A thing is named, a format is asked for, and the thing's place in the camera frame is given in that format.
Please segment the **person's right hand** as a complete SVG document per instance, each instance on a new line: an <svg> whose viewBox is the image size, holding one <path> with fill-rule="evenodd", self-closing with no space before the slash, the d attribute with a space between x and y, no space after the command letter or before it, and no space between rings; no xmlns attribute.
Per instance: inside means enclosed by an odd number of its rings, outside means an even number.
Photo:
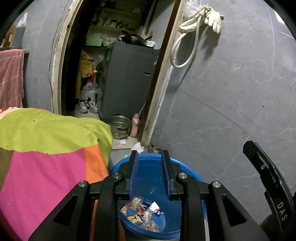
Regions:
<svg viewBox="0 0 296 241"><path fill-rule="evenodd" d="M280 240L281 232L276 219L272 214L267 216L260 224L261 229L267 235L270 241Z"/></svg>

